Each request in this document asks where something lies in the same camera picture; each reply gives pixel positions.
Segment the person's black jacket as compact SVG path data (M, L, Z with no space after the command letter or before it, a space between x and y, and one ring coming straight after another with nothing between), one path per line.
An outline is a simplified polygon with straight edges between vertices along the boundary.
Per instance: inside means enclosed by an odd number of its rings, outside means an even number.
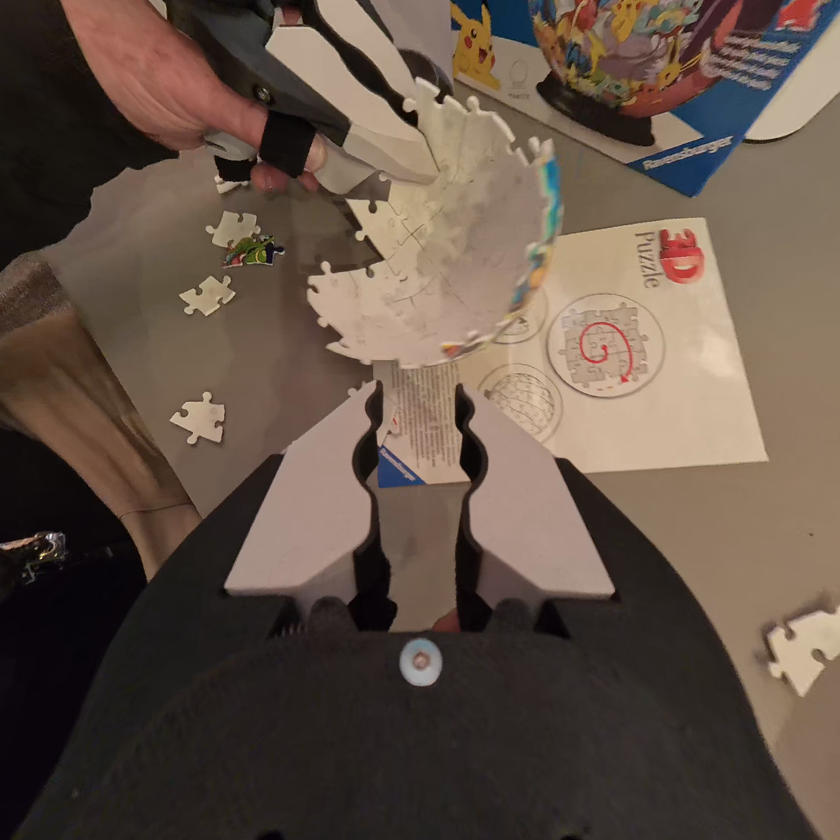
M45 445L1 433L1 542L66 534L60 570L1 595L1 837L65 748L104 653L145 587L127 529Z

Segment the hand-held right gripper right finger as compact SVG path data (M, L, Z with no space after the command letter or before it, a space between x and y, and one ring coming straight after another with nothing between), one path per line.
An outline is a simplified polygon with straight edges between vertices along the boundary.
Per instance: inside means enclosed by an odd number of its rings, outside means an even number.
M532 626L554 599L602 601L616 588L550 451L477 389L459 384L459 465L469 479L458 523L458 626L480 632L505 601Z

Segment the half-built cartoon puzzle ball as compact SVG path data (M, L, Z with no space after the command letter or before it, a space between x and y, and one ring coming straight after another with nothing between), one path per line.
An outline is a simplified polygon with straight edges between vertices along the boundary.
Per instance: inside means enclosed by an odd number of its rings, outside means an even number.
M348 199L380 256L308 278L327 350L372 364L436 366L485 348L541 287L563 221L560 166L551 139L528 152L495 112L464 106L416 79L411 100L438 166L429 185L391 180L386 200Z

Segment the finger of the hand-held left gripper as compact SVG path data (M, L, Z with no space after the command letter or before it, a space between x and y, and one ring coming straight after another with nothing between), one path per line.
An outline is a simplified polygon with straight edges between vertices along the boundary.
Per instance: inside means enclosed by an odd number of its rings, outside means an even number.
M322 186L357 186L374 173L427 185L438 163L418 125L419 90L373 7L265 7L265 159L303 172L322 137Z
M445 2L314 2L313 86L342 112L414 112L418 81L442 101L454 92L445 68Z

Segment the colourful puzzle piece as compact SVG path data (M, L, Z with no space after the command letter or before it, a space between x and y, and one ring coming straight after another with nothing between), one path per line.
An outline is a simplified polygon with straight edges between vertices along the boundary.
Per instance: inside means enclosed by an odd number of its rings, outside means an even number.
M273 266L277 257L286 254L285 246L271 234L252 234L227 249L222 266Z

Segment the person's beige trousers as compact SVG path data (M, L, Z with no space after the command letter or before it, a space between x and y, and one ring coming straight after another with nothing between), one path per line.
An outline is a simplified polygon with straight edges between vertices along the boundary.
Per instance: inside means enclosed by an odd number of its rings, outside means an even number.
M43 256L2 269L1 337L2 429L78 475L151 581L202 518Z

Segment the metal zipper pull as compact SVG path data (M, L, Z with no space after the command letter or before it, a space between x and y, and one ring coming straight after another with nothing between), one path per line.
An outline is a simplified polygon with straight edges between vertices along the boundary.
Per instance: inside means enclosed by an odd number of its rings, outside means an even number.
M67 562L67 536L60 531L1 542L2 589L31 584L40 575L64 568Z

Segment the white rounded board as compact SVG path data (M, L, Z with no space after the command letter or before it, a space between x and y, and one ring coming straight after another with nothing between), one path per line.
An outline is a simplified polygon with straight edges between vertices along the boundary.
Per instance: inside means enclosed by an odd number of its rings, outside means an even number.
M820 65L813 56L805 59L747 132L744 142L768 144L791 137L838 95L838 64Z

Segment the person's left hand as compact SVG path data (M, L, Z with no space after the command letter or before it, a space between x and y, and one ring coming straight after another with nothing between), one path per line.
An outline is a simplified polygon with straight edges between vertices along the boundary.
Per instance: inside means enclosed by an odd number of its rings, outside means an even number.
M218 131L260 150L268 109L225 85L203 52L146 1L62 1L93 76L135 129L172 151Z

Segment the white instruction sheet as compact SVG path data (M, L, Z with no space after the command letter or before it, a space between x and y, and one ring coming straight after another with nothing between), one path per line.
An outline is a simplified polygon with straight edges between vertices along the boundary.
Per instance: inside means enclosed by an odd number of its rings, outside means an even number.
M381 488L466 480L457 384L588 474L768 458L701 217L563 235L494 343L430 368L378 363L374 377L391 420Z

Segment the person's left forearm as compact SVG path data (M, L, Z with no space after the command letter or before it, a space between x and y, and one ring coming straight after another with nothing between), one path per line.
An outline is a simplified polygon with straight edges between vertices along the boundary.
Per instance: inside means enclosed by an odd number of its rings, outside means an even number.
M1 2L1 268L53 245L126 169L172 160L110 102L59 2Z

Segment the blue puzzle box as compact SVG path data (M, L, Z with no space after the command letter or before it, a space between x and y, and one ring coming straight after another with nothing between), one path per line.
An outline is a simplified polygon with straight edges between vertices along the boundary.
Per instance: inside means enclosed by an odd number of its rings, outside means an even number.
M838 1L450 2L454 76L697 196L802 63Z

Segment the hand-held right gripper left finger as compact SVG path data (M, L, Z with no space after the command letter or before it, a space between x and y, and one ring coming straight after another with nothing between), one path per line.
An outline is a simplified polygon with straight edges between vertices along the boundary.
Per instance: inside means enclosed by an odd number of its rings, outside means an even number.
M228 595L285 596L301 618L331 597L363 631L392 627L392 567L368 485L383 408L375 381L286 449L225 581Z

